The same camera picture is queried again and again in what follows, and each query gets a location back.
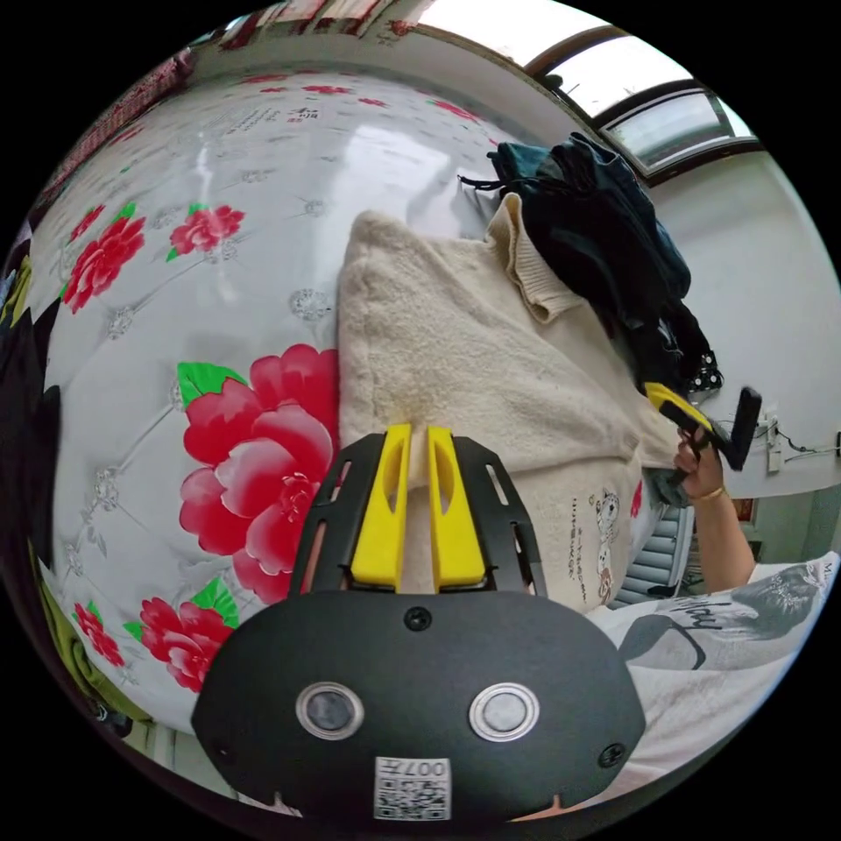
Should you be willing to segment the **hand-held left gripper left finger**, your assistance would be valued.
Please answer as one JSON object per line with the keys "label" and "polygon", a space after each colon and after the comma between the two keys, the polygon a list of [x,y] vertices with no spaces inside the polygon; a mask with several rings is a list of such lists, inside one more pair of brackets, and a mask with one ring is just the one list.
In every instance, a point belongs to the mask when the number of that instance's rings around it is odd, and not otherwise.
{"label": "hand-held left gripper left finger", "polygon": [[358,587],[397,590],[406,532],[411,425],[391,425],[381,438],[350,574]]}

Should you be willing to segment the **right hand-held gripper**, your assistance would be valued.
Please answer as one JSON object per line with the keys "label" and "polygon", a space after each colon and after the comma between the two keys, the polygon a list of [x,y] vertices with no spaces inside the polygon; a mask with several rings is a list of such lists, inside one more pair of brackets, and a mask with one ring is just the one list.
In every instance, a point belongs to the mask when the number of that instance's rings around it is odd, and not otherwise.
{"label": "right hand-held gripper", "polygon": [[715,421],[662,383],[646,382],[644,388],[657,412],[675,424],[697,456],[702,449],[712,448],[725,463],[731,464],[730,438]]}

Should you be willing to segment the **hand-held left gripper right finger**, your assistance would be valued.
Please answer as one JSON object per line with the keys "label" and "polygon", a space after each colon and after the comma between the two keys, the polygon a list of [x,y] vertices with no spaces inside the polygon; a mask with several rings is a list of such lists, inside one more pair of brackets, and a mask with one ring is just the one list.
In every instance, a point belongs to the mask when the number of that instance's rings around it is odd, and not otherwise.
{"label": "hand-held left gripper right finger", "polygon": [[455,439],[448,428],[428,427],[428,482],[434,587],[465,590],[482,586],[484,558]]}

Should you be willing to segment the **person's right hand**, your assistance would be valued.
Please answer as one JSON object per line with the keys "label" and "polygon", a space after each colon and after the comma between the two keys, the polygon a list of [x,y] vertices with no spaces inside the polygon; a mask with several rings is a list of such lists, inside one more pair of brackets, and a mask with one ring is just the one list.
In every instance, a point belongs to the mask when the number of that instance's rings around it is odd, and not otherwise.
{"label": "person's right hand", "polygon": [[682,488],[692,504],[711,501],[724,493],[720,457],[699,434],[691,437],[682,433],[674,460],[676,470],[682,474]]}

